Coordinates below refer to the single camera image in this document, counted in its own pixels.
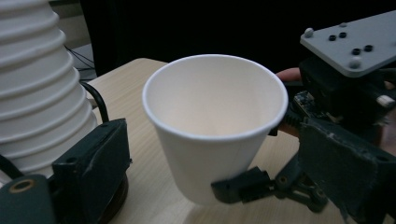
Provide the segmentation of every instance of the robotic arm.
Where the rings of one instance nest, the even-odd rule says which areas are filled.
[[[220,201],[275,195],[320,212],[329,199],[358,223],[396,218],[396,158],[375,144],[396,106],[396,91],[385,87],[396,70],[384,68],[396,61],[395,21],[391,11],[305,31],[301,43],[315,55],[299,65],[303,85],[288,89],[285,116],[299,130],[299,150],[274,180],[256,167],[213,183]]]

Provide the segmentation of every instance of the stacked white cups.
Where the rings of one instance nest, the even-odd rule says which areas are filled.
[[[0,1],[0,154],[26,175],[97,126],[58,20],[48,0]]]

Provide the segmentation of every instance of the paper cup rim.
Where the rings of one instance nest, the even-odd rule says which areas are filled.
[[[160,119],[158,119],[154,113],[151,111],[150,107],[149,107],[149,103],[147,101],[147,96],[148,96],[148,90],[149,90],[149,85],[152,82],[152,80],[158,76],[162,70],[167,69],[170,66],[173,66],[176,63],[181,63],[183,61],[187,61],[190,59],[194,59],[194,58],[207,58],[207,57],[220,57],[220,58],[233,58],[233,59],[238,59],[238,60],[242,60],[245,61],[246,63],[252,63],[258,67],[260,67],[260,69],[264,70],[267,74],[269,74],[271,77],[274,78],[275,82],[278,84],[281,94],[282,94],[282,98],[285,99],[282,102],[282,105],[280,107],[279,113],[275,116],[274,119],[272,119],[271,121],[265,123],[264,125],[261,125],[258,128],[255,129],[251,129],[248,131],[244,131],[241,133],[233,133],[233,134],[223,134],[223,135],[204,135],[204,134],[196,134],[196,133],[188,133],[188,132],[183,132],[177,128],[172,127],[171,125],[168,125],[164,122],[162,122]],[[242,57],[238,57],[238,56],[233,56],[233,55],[227,55],[227,54],[199,54],[199,55],[192,55],[192,56],[188,56],[188,57],[184,57],[184,58],[180,58],[177,60],[174,60],[166,65],[164,65],[163,67],[159,68],[158,70],[156,70],[146,81],[144,87],[143,87],[143,92],[142,92],[142,103],[143,103],[143,107],[146,111],[146,114],[148,116],[148,119],[158,128],[165,130],[169,133],[175,134],[175,135],[179,135],[179,136],[183,136],[184,138],[188,138],[188,139],[192,139],[192,140],[203,140],[203,141],[208,141],[208,142],[223,142],[223,141],[230,141],[230,140],[237,140],[237,139],[244,139],[250,136],[254,136],[257,134],[262,133],[264,130],[268,130],[271,131],[271,129],[275,128],[279,122],[283,119],[286,110],[288,108],[288,104],[289,104],[289,99],[288,99],[288,93],[286,91],[286,87],[283,85],[282,81],[279,79],[279,77],[277,77],[276,74],[274,74],[272,71],[270,71],[268,68],[264,67],[263,65],[259,64],[259,63],[255,63],[249,59],[246,58],[242,58]]]

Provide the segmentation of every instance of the person's hand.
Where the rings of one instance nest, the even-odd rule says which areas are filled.
[[[301,80],[301,73],[298,67],[289,68],[280,71],[276,74],[283,82],[298,81]],[[388,89],[394,89],[395,87],[390,83],[386,83]],[[389,124],[384,126],[382,129],[381,140],[379,147],[387,151],[388,153],[396,156],[396,109],[389,112],[388,114]],[[278,129],[281,132],[299,136],[298,130],[286,122],[281,122]]]
[[[293,68],[289,68],[289,69],[280,71],[280,72],[276,73],[276,75],[283,82],[301,80],[300,69],[298,67],[293,67]],[[282,121],[279,124],[278,129],[281,132],[288,133],[288,134],[291,134],[291,135],[296,136],[296,137],[299,136],[298,130],[295,127],[293,127],[293,126],[290,126],[288,123],[286,123],[284,121]]]

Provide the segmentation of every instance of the table surface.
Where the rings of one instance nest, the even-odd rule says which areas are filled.
[[[144,112],[141,93],[150,75],[166,63],[136,59],[90,82],[105,100],[110,120],[126,118],[133,163],[126,171],[126,202],[110,221],[134,224],[168,223],[344,223],[337,207],[328,203],[320,214],[305,205],[275,196],[251,203],[200,206],[178,191],[154,127]],[[100,115],[94,110],[99,123]],[[251,166],[275,178],[299,146],[298,138],[279,132],[268,136]]]

